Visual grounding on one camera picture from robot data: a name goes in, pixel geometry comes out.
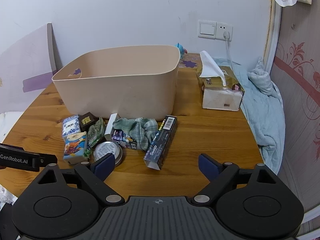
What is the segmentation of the beige plastic storage bin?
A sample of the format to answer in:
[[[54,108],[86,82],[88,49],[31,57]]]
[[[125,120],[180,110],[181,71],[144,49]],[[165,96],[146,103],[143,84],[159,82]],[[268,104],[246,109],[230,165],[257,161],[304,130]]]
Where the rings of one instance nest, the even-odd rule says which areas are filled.
[[[52,78],[71,114],[162,120],[174,108],[180,50],[144,45],[90,51]]]

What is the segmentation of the blue white porcelain-pattern box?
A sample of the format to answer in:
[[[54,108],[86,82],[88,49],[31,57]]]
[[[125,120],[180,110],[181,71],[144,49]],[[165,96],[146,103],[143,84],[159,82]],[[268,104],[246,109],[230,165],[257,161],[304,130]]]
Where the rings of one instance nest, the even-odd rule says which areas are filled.
[[[68,135],[80,133],[79,115],[67,117],[62,122],[62,138],[65,141]]]

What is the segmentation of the lilac headboard panel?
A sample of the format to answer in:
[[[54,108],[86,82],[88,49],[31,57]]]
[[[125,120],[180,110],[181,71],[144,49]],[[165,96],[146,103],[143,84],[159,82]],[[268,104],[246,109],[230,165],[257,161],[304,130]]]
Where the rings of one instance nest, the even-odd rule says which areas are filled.
[[[57,72],[52,24],[18,40],[1,54],[1,112],[23,112]]]

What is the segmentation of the bag of dried herbs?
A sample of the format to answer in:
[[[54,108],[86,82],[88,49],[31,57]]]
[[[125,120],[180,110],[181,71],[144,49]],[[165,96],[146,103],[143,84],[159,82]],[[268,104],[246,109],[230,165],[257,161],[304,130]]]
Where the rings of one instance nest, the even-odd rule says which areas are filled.
[[[104,136],[104,133],[105,133],[105,122],[103,118],[100,117],[95,124],[90,126],[88,130],[87,147],[89,149],[93,148],[99,142],[99,140]]]

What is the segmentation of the black box gold character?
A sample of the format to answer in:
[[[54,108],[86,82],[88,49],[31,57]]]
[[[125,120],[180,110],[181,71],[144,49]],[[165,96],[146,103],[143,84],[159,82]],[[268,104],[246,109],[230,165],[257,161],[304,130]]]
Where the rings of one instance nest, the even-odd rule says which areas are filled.
[[[78,120],[81,131],[88,132],[89,128],[97,122],[98,118],[91,112],[87,112],[84,115],[79,115]]]

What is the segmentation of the cartoon bear box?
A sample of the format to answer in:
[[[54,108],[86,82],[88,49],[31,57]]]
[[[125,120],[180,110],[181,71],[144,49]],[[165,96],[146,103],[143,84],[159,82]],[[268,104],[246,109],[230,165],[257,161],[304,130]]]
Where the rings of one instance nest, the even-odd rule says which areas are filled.
[[[70,134],[66,137],[63,160],[69,165],[87,161],[85,150],[87,147],[87,132]]]

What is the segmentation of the floral purple cloth mat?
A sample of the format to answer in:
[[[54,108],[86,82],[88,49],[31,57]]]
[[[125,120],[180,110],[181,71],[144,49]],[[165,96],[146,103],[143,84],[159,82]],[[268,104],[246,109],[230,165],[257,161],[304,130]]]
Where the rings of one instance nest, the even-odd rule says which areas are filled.
[[[201,58],[198,53],[187,53],[184,54],[183,57],[180,59],[178,66],[180,68],[196,69],[201,64]]]

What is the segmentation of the blue toy figurine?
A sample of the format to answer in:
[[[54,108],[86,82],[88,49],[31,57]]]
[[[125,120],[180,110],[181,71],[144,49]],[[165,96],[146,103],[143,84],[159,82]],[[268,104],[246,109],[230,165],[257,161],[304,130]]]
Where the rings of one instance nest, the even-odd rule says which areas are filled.
[[[188,53],[188,51],[180,44],[177,43],[176,47],[179,49],[180,51],[180,59],[184,58],[184,55]]]

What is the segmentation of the light blue blanket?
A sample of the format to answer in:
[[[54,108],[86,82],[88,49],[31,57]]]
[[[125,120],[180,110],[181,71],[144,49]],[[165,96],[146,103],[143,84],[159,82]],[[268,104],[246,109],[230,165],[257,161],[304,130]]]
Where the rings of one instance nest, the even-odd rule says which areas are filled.
[[[245,93],[240,108],[245,115],[264,163],[278,174],[283,160],[285,144],[285,115],[283,100],[269,72],[265,71],[263,59],[247,71],[245,67],[222,58],[215,58],[222,66],[233,67]]]

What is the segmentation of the dark toothpaste box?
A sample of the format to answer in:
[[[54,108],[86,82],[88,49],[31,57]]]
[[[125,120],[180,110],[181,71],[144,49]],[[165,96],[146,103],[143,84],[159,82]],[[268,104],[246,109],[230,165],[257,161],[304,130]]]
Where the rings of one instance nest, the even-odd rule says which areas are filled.
[[[167,115],[144,156],[148,168],[161,170],[177,129],[177,117]]]

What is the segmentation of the white slim box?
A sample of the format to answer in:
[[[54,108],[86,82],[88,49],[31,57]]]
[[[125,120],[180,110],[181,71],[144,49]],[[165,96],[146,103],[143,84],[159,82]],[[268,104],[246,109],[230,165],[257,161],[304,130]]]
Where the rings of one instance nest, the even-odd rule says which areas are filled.
[[[112,141],[112,135],[114,134],[113,123],[117,121],[119,118],[120,117],[118,113],[113,113],[110,115],[106,125],[105,133],[104,133],[104,137],[106,141]]]

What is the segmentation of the green plaid scrunchie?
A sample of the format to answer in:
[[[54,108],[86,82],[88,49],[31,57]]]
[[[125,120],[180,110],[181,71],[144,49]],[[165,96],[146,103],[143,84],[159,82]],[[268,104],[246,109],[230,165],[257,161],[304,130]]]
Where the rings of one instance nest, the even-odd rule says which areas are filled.
[[[113,123],[113,128],[135,139],[138,150],[147,151],[158,131],[158,124],[155,119],[149,118],[120,118]]]

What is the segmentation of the small purple card box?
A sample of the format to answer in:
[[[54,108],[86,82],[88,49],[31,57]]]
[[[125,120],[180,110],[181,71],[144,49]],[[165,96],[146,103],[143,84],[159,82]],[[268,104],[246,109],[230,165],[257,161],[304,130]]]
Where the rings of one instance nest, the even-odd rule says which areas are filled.
[[[122,148],[129,148],[136,150],[137,142],[135,139],[125,134],[121,129],[115,129],[112,134],[112,140]]]

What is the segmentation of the round metal tin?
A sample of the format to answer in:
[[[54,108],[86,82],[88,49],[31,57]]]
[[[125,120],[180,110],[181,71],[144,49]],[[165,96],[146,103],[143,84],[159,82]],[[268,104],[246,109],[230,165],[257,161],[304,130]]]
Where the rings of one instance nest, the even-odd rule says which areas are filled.
[[[114,155],[115,166],[121,164],[123,158],[123,150],[117,143],[112,141],[102,142],[96,146],[93,152],[94,161],[98,161],[108,153],[112,153]]]

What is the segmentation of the white wall switch socket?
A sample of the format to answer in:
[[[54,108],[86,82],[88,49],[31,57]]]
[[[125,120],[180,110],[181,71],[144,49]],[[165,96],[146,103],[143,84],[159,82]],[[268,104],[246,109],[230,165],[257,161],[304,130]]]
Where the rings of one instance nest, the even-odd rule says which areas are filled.
[[[198,20],[198,37],[208,39],[231,41],[233,36],[233,26],[227,23],[215,22],[209,20]]]

